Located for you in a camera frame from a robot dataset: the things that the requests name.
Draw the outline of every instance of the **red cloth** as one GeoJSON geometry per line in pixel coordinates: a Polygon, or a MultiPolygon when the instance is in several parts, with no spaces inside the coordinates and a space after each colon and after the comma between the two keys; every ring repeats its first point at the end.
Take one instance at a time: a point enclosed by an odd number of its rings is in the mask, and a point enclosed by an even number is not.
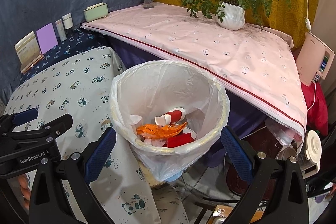
{"type": "MultiPolygon", "coordinates": [[[[307,108],[310,108],[314,102],[315,84],[306,86],[301,83],[301,90],[306,100],[307,108]]],[[[319,83],[316,83],[316,98],[314,106],[308,110],[307,125],[312,129],[320,131],[321,135],[328,135],[328,109],[326,99],[319,83]]]]}

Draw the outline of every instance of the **tissue box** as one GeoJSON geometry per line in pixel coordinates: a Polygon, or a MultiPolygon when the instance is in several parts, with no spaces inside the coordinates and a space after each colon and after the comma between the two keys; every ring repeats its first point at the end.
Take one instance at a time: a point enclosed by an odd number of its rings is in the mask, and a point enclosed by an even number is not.
{"type": "Polygon", "coordinates": [[[99,3],[96,5],[87,7],[83,12],[84,12],[86,22],[90,22],[98,18],[105,17],[109,13],[106,3],[99,3]]]}

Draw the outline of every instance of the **purple card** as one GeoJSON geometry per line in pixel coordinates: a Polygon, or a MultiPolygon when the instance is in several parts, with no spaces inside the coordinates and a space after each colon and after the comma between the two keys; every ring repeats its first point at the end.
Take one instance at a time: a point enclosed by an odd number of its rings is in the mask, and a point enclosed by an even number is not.
{"type": "Polygon", "coordinates": [[[36,36],[42,54],[45,54],[48,50],[58,44],[52,23],[49,23],[48,25],[45,25],[41,29],[37,30],[36,36]]]}

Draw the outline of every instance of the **orange plastic bag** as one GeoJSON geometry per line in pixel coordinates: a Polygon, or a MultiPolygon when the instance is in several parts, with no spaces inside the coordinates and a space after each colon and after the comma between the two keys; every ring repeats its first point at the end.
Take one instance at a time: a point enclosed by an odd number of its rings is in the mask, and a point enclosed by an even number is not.
{"type": "Polygon", "coordinates": [[[147,123],[144,126],[140,126],[136,129],[138,135],[151,139],[167,139],[178,135],[183,128],[187,126],[187,122],[184,124],[170,124],[167,126],[157,126],[156,124],[147,123]]]}

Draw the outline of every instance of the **white plastic bag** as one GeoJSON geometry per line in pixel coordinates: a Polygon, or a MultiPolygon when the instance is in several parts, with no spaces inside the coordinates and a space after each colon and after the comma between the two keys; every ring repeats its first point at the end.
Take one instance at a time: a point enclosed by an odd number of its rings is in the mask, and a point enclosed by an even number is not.
{"type": "Polygon", "coordinates": [[[185,62],[151,61],[114,77],[110,93],[111,117],[115,130],[164,181],[185,170],[220,137],[226,126],[230,101],[224,86],[210,73],[185,62]],[[194,142],[176,148],[143,143],[136,128],[153,123],[172,108],[186,110],[187,127],[197,133],[194,142]]]}
{"type": "Polygon", "coordinates": [[[269,117],[265,120],[265,125],[282,146],[288,146],[292,143],[296,134],[294,130],[287,128],[269,117]]]}

